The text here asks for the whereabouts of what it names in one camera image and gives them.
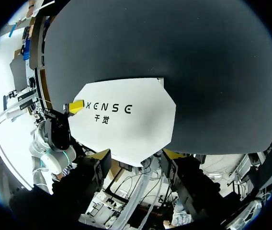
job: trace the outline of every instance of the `black panel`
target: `black panel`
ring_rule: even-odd
[[[272,141],[272,38],[238,0],[71,1],[45,41],[52,105],[89,82],[164,77],[168,149],[252,153]]]

